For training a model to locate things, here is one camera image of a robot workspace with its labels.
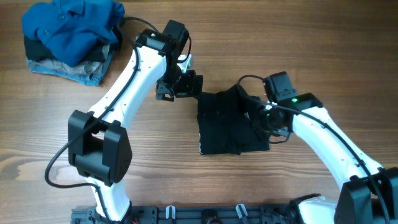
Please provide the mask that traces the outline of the black polo shirt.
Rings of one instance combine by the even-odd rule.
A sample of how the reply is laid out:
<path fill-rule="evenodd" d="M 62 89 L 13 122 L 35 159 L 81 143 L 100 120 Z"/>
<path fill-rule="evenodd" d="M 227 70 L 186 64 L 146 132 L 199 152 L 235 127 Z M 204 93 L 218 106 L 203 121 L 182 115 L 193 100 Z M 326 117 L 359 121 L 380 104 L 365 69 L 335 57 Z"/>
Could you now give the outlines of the black polo shirt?
<path fill-rule="evenodd" d="M 268 151 L 269 134 L 259 127 L 262 105 L 241 85 L 197 97 L 201 155 Z"/>

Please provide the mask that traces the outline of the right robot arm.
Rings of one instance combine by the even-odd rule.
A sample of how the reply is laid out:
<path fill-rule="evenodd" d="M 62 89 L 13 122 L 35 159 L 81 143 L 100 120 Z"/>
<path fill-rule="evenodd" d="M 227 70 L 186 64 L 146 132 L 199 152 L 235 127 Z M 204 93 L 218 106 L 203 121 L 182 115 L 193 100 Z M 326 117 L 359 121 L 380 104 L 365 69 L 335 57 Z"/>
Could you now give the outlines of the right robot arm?
<path fill-rule="evenodd" d="M 298 94 L 286 72 L 262 79 L 267 101 L 259 125 L 271 136 L 295 134 L 336 181 L 336 200 L 320 194 L 290 201 L 289 223 L 397 223 L 397 168 L 384 168 L 338 127 L 313 94 Z"/>

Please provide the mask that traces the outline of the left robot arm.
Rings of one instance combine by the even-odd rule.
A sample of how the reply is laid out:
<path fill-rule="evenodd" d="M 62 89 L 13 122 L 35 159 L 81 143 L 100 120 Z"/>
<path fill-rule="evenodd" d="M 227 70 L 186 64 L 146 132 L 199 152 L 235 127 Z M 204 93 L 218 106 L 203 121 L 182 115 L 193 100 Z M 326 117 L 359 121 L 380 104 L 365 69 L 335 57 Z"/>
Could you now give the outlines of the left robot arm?
<path fill-rule="evenodd" d="M 95 207 L 74 209 L 72 223 L 138 223 L 124 187 L 132 149 L 127 131 L 154 86 L 158 100 L 197 97 L 203 77 L 182 55 L 191 38 L 184 24 L 168 21 L 162 32 L 142 31 L 132 57 L 107 94 L 89 112 L 74 111 L 68 120 L 68 161 L 96 195 Z"/>

